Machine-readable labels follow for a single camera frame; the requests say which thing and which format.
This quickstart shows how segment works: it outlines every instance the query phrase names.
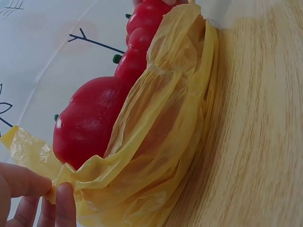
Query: yellow plastic bag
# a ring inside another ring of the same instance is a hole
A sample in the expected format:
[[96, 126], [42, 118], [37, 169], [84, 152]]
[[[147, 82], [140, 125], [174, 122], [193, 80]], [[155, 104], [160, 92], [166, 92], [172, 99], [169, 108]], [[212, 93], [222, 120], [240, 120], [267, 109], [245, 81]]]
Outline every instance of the yellow plastic bag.
[[52, 203], [59, 184], [73, 185], [84, 226], [163, 226], [202, 151], [216, 83], [216, 29], [195, 3], [177, 6], [164, 16], [147, 59], [105, 159], [94, 156], [74, 171], [22, 128], [1, 138], [17, 165], [52, 179]]

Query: white tablecloth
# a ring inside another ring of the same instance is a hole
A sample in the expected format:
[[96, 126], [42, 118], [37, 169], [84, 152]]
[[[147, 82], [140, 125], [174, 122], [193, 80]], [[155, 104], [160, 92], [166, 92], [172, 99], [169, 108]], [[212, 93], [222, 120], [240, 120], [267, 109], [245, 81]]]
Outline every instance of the white tablecloth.
[[[203, 1], [203, 14], [223, 21], [229, 0], [223, 2], [217, 12], [217, 4]], [[77, 88], [114, 74], [112, 57], [126, 50], [125, 14], [132, 10], [131, 0], [0, 0], [1, 134], [20, 125], [51, 144], [53, 116]], [[0, 161], [11, 162], [3, 146]]]

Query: dark line drawing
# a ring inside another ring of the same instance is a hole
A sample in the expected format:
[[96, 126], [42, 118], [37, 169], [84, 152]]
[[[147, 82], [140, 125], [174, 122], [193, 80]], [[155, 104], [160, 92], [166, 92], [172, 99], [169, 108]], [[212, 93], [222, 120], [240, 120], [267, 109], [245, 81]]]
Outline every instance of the dark line drawing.
[[24, 10], [24, 8], [22, 7], [23, 1], [22, 0], [18, 0], [18, 2], [14, 5], [14, 1], [13, 0], [10, 4], [9, 7], [4, 7], [4, 9], [0, 12], [0, 15], [2, 14], [2, 16], [9, 16], [11, 15], [13, 12], [17, 11], [17, 10]]
[[[0, 96], [1, 96], [1, 94], [2, 94], [2, 88], [3, 88], [3, 84], [0, 84]], [[1, 108], [2, 106], [5, 106], [5, 108], [4, 108], [4, 110], [1, 110], [1, 111], [0, 111], [0, 114], [6, 113], [8, 110], [10, 110], [10, 109], [13, 107], [12, 104], [6, 103], [6, 102], [0, 103], [0, 108]], [[11, 127], [11, 128], [13, 127], [13, 125], [12, 125], [11, 123], [9, 123], [8, 121], [4, 120], [2, 117], [0, 117], [0, 121], [2, 121], [3, 123], [5, 123], [7, 126], [9, 126], [9, 127]]]
[[80, 28], [80, 32], [81, 32], [82, 36], [69, 34], [69, 36], [72, 37], [72, 39], [71, 39], [71, 40], [68, 40], [67, 42], [69, 43], [69, 42], [72, 42], [72, 41], [74, 41], [74, 40], [80, 39], [80, 40], [83, 40], [83, 41], [86, 41], [86, 42], [90, 42], [90, 43], [92, 43], [92, 44], [96, 44], [96, 45], [99, 45], [99, 46], [103, 46], [103, 47], [108, 48], [108, 49], [110, 49], [110, 50], [112, 50], [112, 51], [116, 51], [116, 52], [119, 52], [119, 53], [121, 53], [121, 54], [124, 54], [123, 51], [118, 50], [118, 49], [116, 49], [116, 48], [114, 48], [114, 47], [107, 46], [107, 45], [105, 45], [105, 44], [101, 44], [101, 43], [98, 43], [98, 42], [93, 41], [93, 40], [91, 40], [91, 39], [88, 39], [88, 38], [85, 36], [85, 34], [84, 34], [82, 28]]

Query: red vegetable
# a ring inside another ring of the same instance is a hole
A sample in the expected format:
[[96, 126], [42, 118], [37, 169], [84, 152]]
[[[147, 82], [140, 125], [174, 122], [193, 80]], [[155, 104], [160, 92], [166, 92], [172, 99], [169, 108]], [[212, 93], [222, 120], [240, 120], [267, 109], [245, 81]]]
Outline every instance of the red vegetable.
[[100, 77], [81, 86], [57, 118], [53, 133], [56, 157], [75, 169], [94, 155], [103, 157], [130, 89], [118, 77]]
[[162, 0], [144, 0], [134, 10], [126, 25], [128, 50], [123, 56], [115, 55], [119, 63], [115, 77], [127, 79], [132, 85], [146, 69], [146, 53], [163, 16], [173, 8]]

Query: finger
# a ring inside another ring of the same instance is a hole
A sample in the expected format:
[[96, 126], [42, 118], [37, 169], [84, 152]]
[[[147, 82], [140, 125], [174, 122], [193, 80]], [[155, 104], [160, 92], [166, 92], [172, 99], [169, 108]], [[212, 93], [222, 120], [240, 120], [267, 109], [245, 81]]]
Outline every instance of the finger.
[[76, 227], [76, 204], [72, 186], [63, 183], [58, 187], [56, 197], [56, 227]]
[[14, 218], [5, 227], [32, 227], [35, 221], [39, 198], [22, 197]]
[[45, 195], [52, 188], [52, 182], [27, 168], [0, 163], [0, 175], [6, 180], [11, 197]]
[[54, 227], [56, 220], [56, 205], [53, 205], [47, 199], [42, 199], [41, 214], [37, 227]]

